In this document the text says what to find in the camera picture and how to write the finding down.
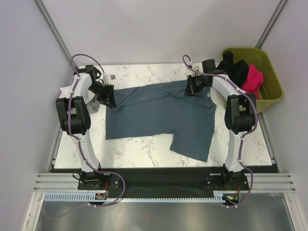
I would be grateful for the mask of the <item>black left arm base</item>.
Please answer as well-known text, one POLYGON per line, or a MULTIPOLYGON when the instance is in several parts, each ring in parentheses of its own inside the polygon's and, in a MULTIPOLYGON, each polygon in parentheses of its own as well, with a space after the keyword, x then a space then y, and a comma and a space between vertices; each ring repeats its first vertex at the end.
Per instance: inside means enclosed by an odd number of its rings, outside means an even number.
POLYGON ((105 190, 119 191, 123 189, 123 183, 119 176, 115 174, 99 174, 97 172, 79 173, 78 190, 105 190))

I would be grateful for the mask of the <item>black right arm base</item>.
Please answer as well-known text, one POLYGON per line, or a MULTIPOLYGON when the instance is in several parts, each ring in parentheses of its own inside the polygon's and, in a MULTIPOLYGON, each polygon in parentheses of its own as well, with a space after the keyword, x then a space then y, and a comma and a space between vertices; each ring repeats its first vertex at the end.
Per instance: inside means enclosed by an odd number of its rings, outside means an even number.
POLYGON ((231 178, 224 174, 205 175, 204 187, 208 191, 246 191, 249 189, 248 180, 245 175, 235 175, 231 178))

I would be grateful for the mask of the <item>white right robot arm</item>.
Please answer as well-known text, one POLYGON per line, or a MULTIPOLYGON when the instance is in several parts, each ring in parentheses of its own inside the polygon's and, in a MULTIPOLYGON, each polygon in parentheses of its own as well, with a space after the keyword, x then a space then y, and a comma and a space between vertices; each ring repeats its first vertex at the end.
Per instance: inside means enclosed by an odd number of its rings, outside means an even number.
POLYGON ((198 65, 193 65, 188 55, 182 56, 184 65, 191 71, 187 76, 186 96, 194 96, 205 87, 213 87, 226 100, 224 121, 229 130, 229 147, 224 166, 228 172, 245 169, 242 160, 244 142, 248 134, 257 128, 258 117, 256 96, 237 87, 226 74, 202 73, 198 65))

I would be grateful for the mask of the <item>blue-grey t-shirt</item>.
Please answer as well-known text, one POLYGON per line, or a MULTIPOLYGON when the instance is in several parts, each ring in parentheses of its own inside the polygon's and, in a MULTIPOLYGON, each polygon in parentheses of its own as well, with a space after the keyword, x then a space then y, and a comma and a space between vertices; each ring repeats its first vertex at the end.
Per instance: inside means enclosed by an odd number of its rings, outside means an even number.
POLYGON ((171 134, 171 151, 206 162, 216 104, 210 87, 187 96, 186 86, 182 80, 115 90, 116 107, 106 110, 106 139, 171 134))

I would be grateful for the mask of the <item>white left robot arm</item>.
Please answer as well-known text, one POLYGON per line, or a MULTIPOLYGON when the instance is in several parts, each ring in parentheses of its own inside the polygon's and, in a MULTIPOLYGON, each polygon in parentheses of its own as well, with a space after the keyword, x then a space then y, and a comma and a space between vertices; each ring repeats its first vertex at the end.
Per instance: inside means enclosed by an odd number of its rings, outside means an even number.
POLYGON ((101 76, 107 76, 93 65, 78 68, 73 73, 73 83, 61 88, 55 105, 60 127, 73 140, 83 172, 95 172, 101 168, 90 140, 91 118, 87 105, 94 100, 98 105, 116 107, 114 86, 105 84, 101 76))

